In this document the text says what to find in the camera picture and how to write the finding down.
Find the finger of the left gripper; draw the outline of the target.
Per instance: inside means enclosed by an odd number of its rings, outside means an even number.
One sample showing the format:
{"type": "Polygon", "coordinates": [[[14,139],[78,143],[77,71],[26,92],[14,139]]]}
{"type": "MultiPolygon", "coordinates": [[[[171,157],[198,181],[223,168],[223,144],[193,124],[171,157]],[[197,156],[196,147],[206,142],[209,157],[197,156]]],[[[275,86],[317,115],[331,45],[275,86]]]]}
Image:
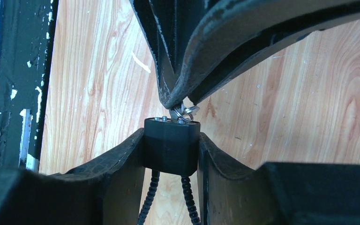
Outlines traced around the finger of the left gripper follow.
{"type": "Polygon", "coordinates": [[[271,55],[307,37],[313,30],[266,29],[233,50],[188,95],[198,104],[222,86],[271,55]]]}
{"type": "Polygon", "coordinates": [[[266,29],[327,30],[360,19],[360,0],[132,0],[158,96],[180,104],[233,50],[266,29]]]}

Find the small keys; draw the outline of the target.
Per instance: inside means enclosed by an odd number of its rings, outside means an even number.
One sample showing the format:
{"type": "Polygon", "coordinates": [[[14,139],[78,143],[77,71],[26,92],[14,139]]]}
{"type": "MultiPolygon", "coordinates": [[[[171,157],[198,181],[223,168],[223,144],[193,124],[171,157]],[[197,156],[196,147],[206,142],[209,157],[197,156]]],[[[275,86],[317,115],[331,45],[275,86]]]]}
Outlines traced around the small keys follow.
{"type": "Polygon", "coordinates": [[[197,105],[191,107],[185,107],[184,103],[175,105],[169,109],[169,114],[171,117],[171,122],[174,123],[190,123],[194,121],[194,116],[200,110],[200,107],[197,105]]]}

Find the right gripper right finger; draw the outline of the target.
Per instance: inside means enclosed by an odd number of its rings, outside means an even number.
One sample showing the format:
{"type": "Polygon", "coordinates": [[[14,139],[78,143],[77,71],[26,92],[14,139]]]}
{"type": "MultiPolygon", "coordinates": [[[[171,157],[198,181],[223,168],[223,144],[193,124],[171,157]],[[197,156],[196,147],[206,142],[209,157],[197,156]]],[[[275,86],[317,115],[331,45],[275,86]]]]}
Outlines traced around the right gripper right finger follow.
{"type": "Polygon", "coordinates": [[[200,134],[197,184],[203,225],[274,225],[277,202],[266,169],[253,170],[200,134]]]}

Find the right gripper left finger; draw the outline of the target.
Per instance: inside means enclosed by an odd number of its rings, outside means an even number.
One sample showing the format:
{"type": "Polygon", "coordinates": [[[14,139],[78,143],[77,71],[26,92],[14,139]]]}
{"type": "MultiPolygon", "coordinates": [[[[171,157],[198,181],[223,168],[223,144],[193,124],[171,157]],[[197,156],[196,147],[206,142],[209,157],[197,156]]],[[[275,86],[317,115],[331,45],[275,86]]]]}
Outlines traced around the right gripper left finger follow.
{"type": "Polygon", "coordinates": [[[48,225],[137,224],[145,168],[144,129],[95,159],[55,178],[48,225]]]}

